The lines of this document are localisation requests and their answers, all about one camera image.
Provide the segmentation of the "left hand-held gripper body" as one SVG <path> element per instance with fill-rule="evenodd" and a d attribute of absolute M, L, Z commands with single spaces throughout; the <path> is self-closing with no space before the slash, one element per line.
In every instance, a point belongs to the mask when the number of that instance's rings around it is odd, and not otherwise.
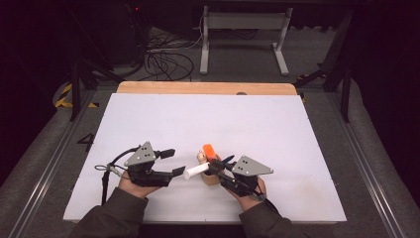
<path fill-rule="evenodd" d="M 168 186 L 172 174 L 154 171 L 153 165 L 157 159 L 152 144 L 145 142 L 124 164 L 131 182 L 142 187 Z"/>

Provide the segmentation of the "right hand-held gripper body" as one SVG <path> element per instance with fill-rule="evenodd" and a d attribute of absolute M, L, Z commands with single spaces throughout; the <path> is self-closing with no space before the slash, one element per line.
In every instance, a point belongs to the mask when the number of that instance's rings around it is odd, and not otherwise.
<path fill-rule="evenodd" d="M 273 169 L 247 156 L 241 156 L 235 163 L 224 163 L 223 167 L 233 175 L 230 177 L 219 172 L 221 186 L 239 197 L 265 197 L 258 191 L 258 176 L 272 174 Z"/>

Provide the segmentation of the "white table sheet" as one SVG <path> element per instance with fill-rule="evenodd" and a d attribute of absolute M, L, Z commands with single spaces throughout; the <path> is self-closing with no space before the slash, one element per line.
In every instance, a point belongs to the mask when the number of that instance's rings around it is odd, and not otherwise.
<path fill-rule="evenodd" d="M 221 158 L 248 156 L 271 168 L 263 180 L 281 215 L 296 223 L 346 218 L 299 96 L 114 93 L 64 220 L 78 221 L 100 203 L 103 174 L 98 166 L 124 163 L 130 149 L 144 142 L 175 151 L 156 161 L 155 170 L 163 172 L 196 166 L 205 144 Z"/>

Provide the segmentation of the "black tripod stand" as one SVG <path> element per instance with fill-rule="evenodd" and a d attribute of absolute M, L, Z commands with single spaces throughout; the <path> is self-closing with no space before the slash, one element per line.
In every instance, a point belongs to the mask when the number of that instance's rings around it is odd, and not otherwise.
<path fill-rule="evenodd" d="M 98 86 L 98 82 L 93 74 L 94 70 L 118 83 L 123 82 L 124 79 L 88 56 L 83 43 L 87 35 L 83 33 L 80 22 L 71 9 L 66 5 L 63 6 L 63 9 L 67 18 L 63 21 L 64 26 L 61 28 L 61 31 L 70 61 L 70 83 L 72 86 L 70 120 L 74 121 L 81 114 L 81 109 L 83 108 L 80 84 L 83 84 L 87 90 L 95 90 Z"/>

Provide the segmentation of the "person's right hand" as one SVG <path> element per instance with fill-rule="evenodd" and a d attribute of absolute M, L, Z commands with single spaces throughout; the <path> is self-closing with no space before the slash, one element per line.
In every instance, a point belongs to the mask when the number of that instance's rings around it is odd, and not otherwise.
<path fill-rule="evenodd" d="M 256 190 L 260 193 L 266 193 L 265 183 L 261 178 L 258 178 L 259 185 L 256 187 Z M 251 198 L 250 196 L 243 196 L 239 197 L 237 194 L 233 193 L 229 190 L 229 193 L 239 202 L 243 211 L 247 211 L 248 209 L 260 204 L 258 200 Z"/>

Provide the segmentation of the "aluminium floor rail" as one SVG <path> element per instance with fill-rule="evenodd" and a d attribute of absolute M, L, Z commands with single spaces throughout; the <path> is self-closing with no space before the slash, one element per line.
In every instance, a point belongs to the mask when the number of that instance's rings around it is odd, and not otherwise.
<path fill-rule="evenodd" d="M 52 157 L 49 159 L 46 168 L 43 170 L 42 176 L 35 183 L 35 187 L 31 192 L 31 196 L 26 202 L 19 218 L 17 219 L 13 229 L 11 230 L 8 238 L 23 238 L 26 234 L 31 222 L 34 219 L 36 212 L 38 211 L 45 195 L 47 194 L 53 178 L 64 158 L 64 154 L 68 149 L 69 141 L 81 120 L 84 112 L 86 111 L 88 104 L 95 94 L 94 90 L 87 90 L 82 96 L 81 109 L 75 116 L 73 121 L 69 121 L 61 136 L 56 149 L 54 150 Z"/>
<path fill-rule="evenodd" d="M 367 186 L 368 193 L 382 220 L 388 236 L 390 238 L 407 238 L 405 232 L 403 231 L 391 209 L 381 184 L 375 177 L 370 165 L 368 164 L 366 154 L 363 152 L 363 149 L 357 140 L 351 124 L 345 121 L 344 116 L 341 113 L 339 100 L 333 93 L 329 92 L 326 93 L 326 97 L 331 107 L 333 108 L 336 117 L 338 118 L 341 127 L 344 130 L 344 133 L 346 134 L 347 140 L 350 143 L 354 161 L 365 182 L 365 185 Z"/>

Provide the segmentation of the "orange highlighter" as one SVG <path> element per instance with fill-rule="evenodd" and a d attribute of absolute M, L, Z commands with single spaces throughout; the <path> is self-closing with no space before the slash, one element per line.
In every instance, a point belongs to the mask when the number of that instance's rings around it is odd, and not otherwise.
<path fill-rule="evenodd" d="M 204 152 L 205 157 L 209 163 L 211 163 L 213 160 L 218 159 L 216 152 L 210 144 L 205 144 L 202 147 L 202 151 Z"/>

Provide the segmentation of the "white metal stand frame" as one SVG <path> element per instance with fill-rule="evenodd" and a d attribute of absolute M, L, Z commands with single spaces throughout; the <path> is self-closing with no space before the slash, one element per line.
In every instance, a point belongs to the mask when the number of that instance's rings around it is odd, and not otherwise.
<path fill-rule="evenodd" d="M 202 50 L 199 72 L 206 74 L 209 64 L 210 30 L 279 30 L 279 39 L 271 44 L 280 73 L 289 75 L 282 46 L 285 40 L 293 9 L 287 8 L 280 13 L 233 13 L 211 12 L 209 6 L 203 7 Z"/>

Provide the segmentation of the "person's left hand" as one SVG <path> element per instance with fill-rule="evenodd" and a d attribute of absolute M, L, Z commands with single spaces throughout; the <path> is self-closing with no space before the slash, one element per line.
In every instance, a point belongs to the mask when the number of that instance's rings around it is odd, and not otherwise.
<path fill-rule="evenodd" d="M 132 183 L 127 172 L 123 172 L 118 188 L 138 198 L 146 198 L 149 194 L 159 190 L 159 186 L 142 187 Z"/>

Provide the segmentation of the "yellow black hazard tape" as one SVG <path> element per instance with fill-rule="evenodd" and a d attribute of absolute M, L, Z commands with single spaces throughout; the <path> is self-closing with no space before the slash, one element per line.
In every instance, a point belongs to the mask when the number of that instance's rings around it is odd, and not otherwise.
<path fill-rule="evenodd" d="M 71 88 L 72 88 L 72 84 L 70 82 L 63 88 L 62 93 L 60 94 L 58 100 L 54 104 L 56 108 L 58 107 L 71 108 L 72 107 L 72 103 L 66 101 L 66 96 L 69 94 Z"/>

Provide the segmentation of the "black metal stand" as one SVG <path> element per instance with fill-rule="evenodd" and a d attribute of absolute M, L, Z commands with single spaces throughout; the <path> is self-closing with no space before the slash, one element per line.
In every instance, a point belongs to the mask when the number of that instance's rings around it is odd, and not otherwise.
<path fill-rule="evenodd" d="M 318 70 L 309 75 L 302 75 L 293 85 L 298 88 L 310 81 L 326 76 L 323 84 L 325 92 L 334 92 L 339 85 L 342 85 L 340 112 L 346 123 L 349 123 L 349 100 L 351 88 L 351 72 L 349 69 L 349 61 L 344 53 L 344 45 L 347 37 L 348 29 L 351 25 L 354 11 L 348 10 L 344 19 L 339 25 L 333 42 L 327 51 L 327 54 L 320 64 Z"/>

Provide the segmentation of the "white marker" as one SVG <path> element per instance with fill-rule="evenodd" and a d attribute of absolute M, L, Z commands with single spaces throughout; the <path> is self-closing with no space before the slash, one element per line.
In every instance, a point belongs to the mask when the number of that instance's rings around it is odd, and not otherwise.
<path fill-rule="evenodd" d="M 194 176 L 196 176 L 196 175 L 198 175 L 200 173 L 203 173 L 203 172 L 207 171 L 208 169 L 209 169 L 209 164 L 208 163 L 204 163 L 204 164 L 201 164 L 201 165 L 196 166 L 194 168 L 185 170 L 183 172 L 183 177 L 185 179 L 191 179 L 192 177 L 194 177 Z"/>

